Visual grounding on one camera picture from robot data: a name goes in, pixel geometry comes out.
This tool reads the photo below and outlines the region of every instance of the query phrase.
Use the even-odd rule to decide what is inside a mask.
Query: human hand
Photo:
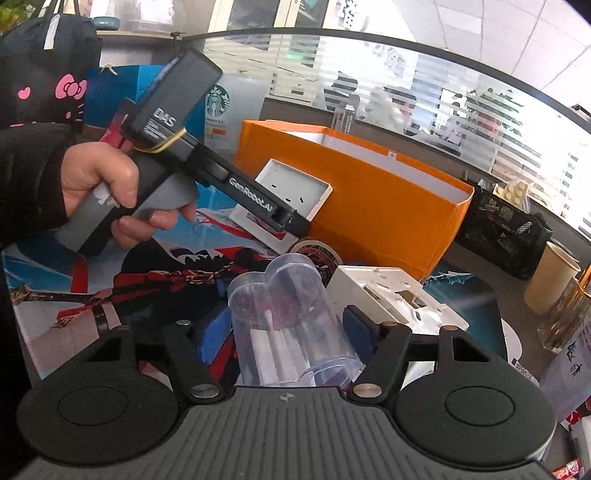
[[[122,206],[133,208],[137,202],[139,171],[137,165],[121,150],[104,142],[89,142],[70,147],[61,164],[61,189],[68,217],[86,196],[102,181]],[[189,203],[179,212],[189,222],[195,220],[195,204]],[[123,247],[132,248],[148,240],[157,228],[170,230],[177,223],[176,210],[155,210],[147,221],[130,216],[111,224],[113,237]]]

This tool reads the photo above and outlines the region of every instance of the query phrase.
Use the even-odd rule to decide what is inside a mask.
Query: white shelf
[[[126,32],[126,31],[110,31],[110,30],[97,30],[96,34],[101,38],[121,38],[122,40],[131,39],[150,39],[150,40],[170,40],[172,37],[168,33],[153,33],[153,32]]]

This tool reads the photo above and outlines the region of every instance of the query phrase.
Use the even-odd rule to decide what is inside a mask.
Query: glass partition
[[[187,41],[225,72],[271,80],[269,97],[328,111],[345,101],[358,121],[501,180],[523,180],[532,199],[591,237],[591,127],[507,74],[422,44],[335,30],[263,29]]]

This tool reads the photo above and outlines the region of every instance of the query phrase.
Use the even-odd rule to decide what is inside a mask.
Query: orange box
[[[346,264],[400,267],[417,280],[441,260],[474,194],[414,158],[327,127],[245,121],[236,165],[255,178],[271,158],[332,185],[310,236]]]

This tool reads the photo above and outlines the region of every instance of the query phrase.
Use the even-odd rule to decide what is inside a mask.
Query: pink bow
[[[86,80],[76,83],[74,77],[69,73],[58,82],[56,87],[56,98],[62,99],[66,96],[80,100],[86,93]]]

